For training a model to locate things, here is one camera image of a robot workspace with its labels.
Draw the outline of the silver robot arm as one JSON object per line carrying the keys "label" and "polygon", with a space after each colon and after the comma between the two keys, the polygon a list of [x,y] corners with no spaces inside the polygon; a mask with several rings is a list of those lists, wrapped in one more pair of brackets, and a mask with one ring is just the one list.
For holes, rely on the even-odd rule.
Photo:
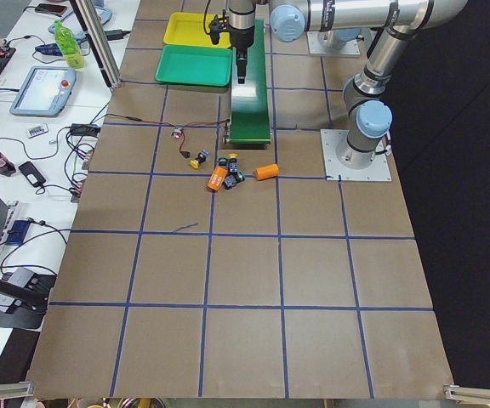
{"label": "silver robot arm", "polygon": [[432,1],[229,1],[226,27],[236,51],[236,77],[245,83],[248,49],[254,44],[255,11],[268,5],[272,17],[294,24],[284,42],[292,42],[307,31],[333,31],[358,27],[423,27],[434,8]]}
{"label": "silver robot arm", "polygon": [[465,1],[336,2],[336,27],[381,29],[363,70],[345,84],[343,98],[350,130],[336,148],[342,164],[354,169],[371,165],[378,143],[393,120],[390,107],[381,97],[397,61],[422,30],[447,23],[465,5]]}

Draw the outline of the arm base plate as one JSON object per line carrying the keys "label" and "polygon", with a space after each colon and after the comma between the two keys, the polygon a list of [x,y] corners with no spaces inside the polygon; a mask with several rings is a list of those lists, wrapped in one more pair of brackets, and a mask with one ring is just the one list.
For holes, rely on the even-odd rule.
{"label": "arm base plate", "polygon": [[309,54],[337,58],[359,58],[360,49],[355,38],[341,40],[334,31],[307,33]]}
{"label": "arm base plate", "polygon": [[390,182],[392,180],[385,147],[362,153],[348,145],[348,130],[322,129],[322,154],[326,179],[331,181]]}

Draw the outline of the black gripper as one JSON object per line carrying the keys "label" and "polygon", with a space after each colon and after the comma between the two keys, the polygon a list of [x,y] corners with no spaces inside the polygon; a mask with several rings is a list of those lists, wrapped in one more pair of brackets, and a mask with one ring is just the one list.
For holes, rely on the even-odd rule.
{"label": "black gripper", "polygon": [[236,50],[236,77],[239,84],[245,83],[248,49],[254,44],[254,29],[231,31],[231,45]]}

